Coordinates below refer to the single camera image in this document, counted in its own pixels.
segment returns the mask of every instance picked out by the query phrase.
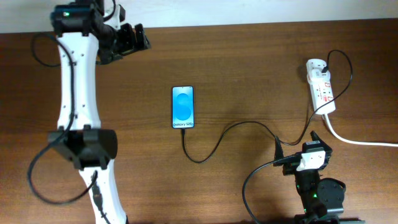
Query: robotic arm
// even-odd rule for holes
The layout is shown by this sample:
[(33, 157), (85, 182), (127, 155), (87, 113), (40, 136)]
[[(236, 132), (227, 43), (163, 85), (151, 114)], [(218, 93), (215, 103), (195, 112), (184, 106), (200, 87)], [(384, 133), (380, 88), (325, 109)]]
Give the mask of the robotic arm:
[(150, 48), (141, 24), (121, 22), (126, 11), (113, 0), (112, 13), (104, 17), (104, 0), (76, 0), (59, 5), (51, 13), (57, 40), (72, 56), (70, 64), (65, 51), (59, 47), (62, 66), (62, 105), (58, 131), (49, 134), (53, 142), (68, 126), (72, 110), (71, 69), (75, 72), (74, 120), (68, 135), (54, 146), (66, 160), (73, 162), (86, 185), (97, 180), (89, 191), (96, 223), (128, 223), (116, 188), (114, 159), (118, 140), (113, 130), (101, 129), (95, 95), (96, 64), (105, 65), (123, 56)]

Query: blue circle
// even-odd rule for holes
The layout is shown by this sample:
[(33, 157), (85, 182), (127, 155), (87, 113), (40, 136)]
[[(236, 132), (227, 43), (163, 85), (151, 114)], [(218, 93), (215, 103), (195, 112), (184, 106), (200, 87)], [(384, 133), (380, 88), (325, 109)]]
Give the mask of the blue circle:
[(177, 105), (175, 116), (180, 121), (185, 121), (191, 117), (191, 110), (187, 105), (189, 105), (189, 96), (185, 93), (181, 93), (177, 96)]

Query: blue smartphone screen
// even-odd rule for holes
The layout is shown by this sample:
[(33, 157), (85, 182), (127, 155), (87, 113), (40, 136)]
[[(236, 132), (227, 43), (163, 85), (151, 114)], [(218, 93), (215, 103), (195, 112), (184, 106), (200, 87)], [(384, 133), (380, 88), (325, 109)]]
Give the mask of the blue smartphone screen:
[(173, 128), (193, 128), (193, 87), (173, 87)]

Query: phone screen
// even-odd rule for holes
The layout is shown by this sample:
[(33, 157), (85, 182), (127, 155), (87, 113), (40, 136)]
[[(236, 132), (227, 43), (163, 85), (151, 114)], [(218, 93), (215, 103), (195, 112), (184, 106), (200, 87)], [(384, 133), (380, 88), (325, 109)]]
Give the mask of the phone screen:
[(193, 128), (193, 87), (173, 87), (173, 128)]

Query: white wall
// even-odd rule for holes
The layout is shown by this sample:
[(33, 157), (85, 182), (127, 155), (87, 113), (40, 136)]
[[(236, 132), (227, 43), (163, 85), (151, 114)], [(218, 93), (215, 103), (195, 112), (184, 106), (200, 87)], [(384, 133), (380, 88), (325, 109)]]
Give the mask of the white wall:
[[(0, 32), (52, 30), (49, 15), (72, 0), (1, 0)], [(398, 0), (120, 0), (127, 21), (144, 27), (398, 17)]]

